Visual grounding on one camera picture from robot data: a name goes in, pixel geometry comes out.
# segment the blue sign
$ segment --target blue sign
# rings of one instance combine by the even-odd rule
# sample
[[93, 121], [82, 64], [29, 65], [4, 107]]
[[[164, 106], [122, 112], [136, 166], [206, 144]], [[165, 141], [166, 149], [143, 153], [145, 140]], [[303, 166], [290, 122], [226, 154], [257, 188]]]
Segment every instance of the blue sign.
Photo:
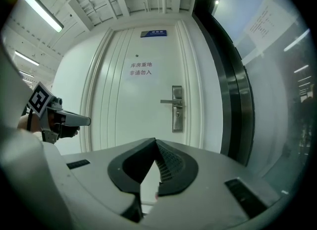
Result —
[[153, 30], [153, 31], [143, 31], [141, 33], [141, 38], [143, 37], [155, 37], [155, 36], [167, 36], [166, 30]]

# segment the ceiling light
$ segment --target ceiling light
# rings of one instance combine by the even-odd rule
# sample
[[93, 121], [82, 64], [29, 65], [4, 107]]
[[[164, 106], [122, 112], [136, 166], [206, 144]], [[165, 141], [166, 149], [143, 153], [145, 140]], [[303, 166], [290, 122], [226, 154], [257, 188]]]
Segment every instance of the ceiling light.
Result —
[[[306, 83], [306, 84], [304, 84], [304, 85], [308, 85], [308, 84], [310, 84], [310, 82], [308, 82], [308, 83]], [[304, 85], [300, 85], [299, 87], [304, 86]]]
[[298, 82], [303, 81], [303, 80], [305, 80], [305, 79], [307, 79], [307, 78], [310, 78], [310, 77], [311, 77], [311, 76], [306, 77], [306, 78], [303, 78], [303, 79], [301, 79], [301, 80], [298, 80]]
[[302, 69], [305, 69], [305, 68], [307, 68], [307, 67], [308, 67], [308, 65], [305, 65], [304, 67], [301, 67], [300, 69], [295, 70], [294, 73], [299, 72], [299, 71], [301, 71]]
[[39, 65], [40, 65], [38, 62], [35, 62], [35, 61], [33, 61], [32, 59], [29, 59], [29, 58], [26, 57], [24, 54], [21, 54], [21, 53], [18, 52], [18, 51], [15, 51], [14, 53], [15, 53], [17, 56], [19, 56], [19, 57], [21, 57], [21, 58], [23, 58], [23, 59], [25, 59], [25, 60], [31, 62], [32, 64], [35, 64], [36, 66], [39, 66]]
[[33, 75], [30, 75], [30, 74], [25, 73], [25, 72], [23, 72], [23, 71], [20, 71], [20, 73], [22, 73], [23, 75], [26, 75], [26, 76], [34, 77]]
[[28, 82], [28, 83], [33, 83], [33, 82], [31, 82], [31, 81], [28, 81], [28, 80], [26, 80], [26, 79], [23, 79], [23, 81], [25, 81], [25, 82]]
[[25, 0], [52, 28], [58, 33], [63, 29], [63, 25], [53, 14], [42, 4], [40, 0]]
[[308, 33], [310, 32], [309, 29], [307, 29], [300, 37], [298, 37], [295, 41], [293, 41], [290, 45], [288, 45], [286, 48], [284, 48], [284, 52], [288, 51], [292, 47], [294, 47], [297, 43], [299, 43]]

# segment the linear light fixture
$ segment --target linear light fixture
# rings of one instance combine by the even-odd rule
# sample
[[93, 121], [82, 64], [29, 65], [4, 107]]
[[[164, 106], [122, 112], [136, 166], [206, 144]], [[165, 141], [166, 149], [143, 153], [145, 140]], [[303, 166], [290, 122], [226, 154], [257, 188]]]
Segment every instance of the linear light fixture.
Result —
[[286, 48], [284, 48], [284, 52], [290, 50], [292, 47], [294, 47], [297, 43], [299, 43], [308, 33], [310, 32], [309, 29], [307, 29], [300, 37], [298, 37], [295, 41], [293, 41], [290, 45], [288, 45]]
[[[304, 85], [308, 85], [308, 84], [310, 84], [310, 82], [308, 82], [308, 83], [306, 83], [306, 84], [304, 84]], [[304, 86], [304, 85], [300, 85], [299, 87]]]
[[33, 83], [33, 82], [31, 82], [31, 81], [28, 81], [28, 80], [26, 80], [26, 79], [23, 79], [23, 81], [25, 81], [25, 82], [28, 82], [28, 83]]
[[301, 81], [303, 81], [303, 80], [305, 80], [305, 79], [308, 79], [308, 78], [310, 78], [311, 76], [309, 76], [309, 77], [306, 77], [306, 78], [303, 78], [303, 79], [301, 79], [301, 80], [298, 80], [298, 82], [301, 82]]
[[301, 71], [301, 70], [303, 70], [303, 69], [306, 69], [307, 67], [308, 67], [308, 65], [305, 65], [304, 67], [301, 67], [301, 68], [299, 68], [298, 70], [295, 70], [294, 73], [299, 72], [299, 71]]
[[23, 71], [20, 71], [20, 73], [22, 73], [23, 75], [29, 76], [29, 77], [34, 77], [33, 75], [30, 75], [30, 74], [25, 73], [25, 72], [23, 72]]
[[20, 53], [20, 52], [18, 52], [18, 51], [15, 51], [14, 53], [15, 53], [17, 56], [19, 56], [19, 57], [21, 57], [21, 58], [23, 58], [23, 59], [29, 61], [30, 63], [32, 63], [32, 64], [34, 64], [34, 65], [36, 65], [36, 66], [39, 66], [39, 65], [40, 65], [38, 62], [35, 62], [35, 61], [33, 61], [32, 59], [29, 59], [29, 58], [26, 57], [24, 54], [22, 54], [22, 53]]
[[37, 13], [42, 17], [52, 28], [58, 33], [63, 29], [63, 24], [60, 23], [53, 14], [45, 7], [40, 0], [25, 0]]

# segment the robotic arm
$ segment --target robotic arm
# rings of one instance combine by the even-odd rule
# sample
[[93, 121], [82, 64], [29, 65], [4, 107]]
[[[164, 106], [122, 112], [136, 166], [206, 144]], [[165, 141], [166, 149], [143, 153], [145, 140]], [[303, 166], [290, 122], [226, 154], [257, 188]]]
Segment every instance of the robotic arm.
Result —
[[[89, 126], [91, 123], [88, 117], [63, 110], [62, 99], [50, 93], [41, 82], [34, 89], [28, 104], [31, 111], [27, 129], [30, 129], [34, 112], [39, 117], [44, 142], [54, 144], [60, 138], [73, 137], [78, 127]], [[50, 115], [53, 115], [53, 127], [49, 123]]]

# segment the tube light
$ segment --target tube light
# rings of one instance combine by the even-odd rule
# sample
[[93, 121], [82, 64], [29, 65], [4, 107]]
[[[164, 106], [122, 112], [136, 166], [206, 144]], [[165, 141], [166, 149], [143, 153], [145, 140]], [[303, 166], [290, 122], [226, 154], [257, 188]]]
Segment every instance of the tube light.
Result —
[[[310, 82], [308, 82], [308, 83], [306, 83], [306, 84], [304, 84], [304, 85], [308, 85], [308, 84], [310, 84]], [[299, 87], [304, 86], [304, 85], [300, 85]]]
[[311, 77], [311, 76], [306, 77], [306, 78], [303, 78], [303, 79], [301, 79], [301, 80], [298, 80], [298, 82], [303, 81], [303, 80], [305, 80], [305, 79], [307, 79], [307, 78], [310, 78], [310, 77]]
[[31, 82], [31, 81], [28, 81], [28, 80], [26, 80], [26, 79], [23, 79], [23, 81], [25, 81], [25, 82], [28, 82], [28, 83], [33, 83], [33, 82]]
[[50, 11], [41, 3], [40, 0], [25, 1], [58, 33], [63, 29], [63, 25], [50, 13]]
[[308, 33], [310, 32], [309, 29], [307, 29], [300, 37], [298, 37], [295, 41], [293, 41], [290, 45], [288, 45], [286, 48], [284, 48], [284, 52], [290, 50], [292, 47], [294, 47], [297, 43], [299, 43]]
[[24, 54], [21, 54], [21, 53], [18, 52], [18, 51], [15, 51], [14, 53], [15, 53], [17, 56], [19, 56], [19, 57], [21, 57], [21, 58], [23, 58], [23, 59], [29, 61], [30, 63], [35, 64], [36, 66], [39, 66], [39, 65], [40, 65], [38, 62], [35, 62], [35, 61], [33, 61], [32, 59], [29, 59], [29, 58], [26, 57]]
[[22, 73], [23, 75], [27, 75], [27, 76], [30, 76], [30, 77], [34, 77], [33, 75], [30, 75], [30, 74], [25, 73], [25, 72], [23, 72], [23, 71], [20, 71], [20, 73]]
[[299, 68], [298, 70], [295, 70], [294, 73], [299, 72], [299, 71], [301, 71], [302, 69], [305, 69], [305, 68], [307, 68], [307, 67], [308, 67], [308, 65], [305, 65], [304, 67], [301, 67], [301, 68]]

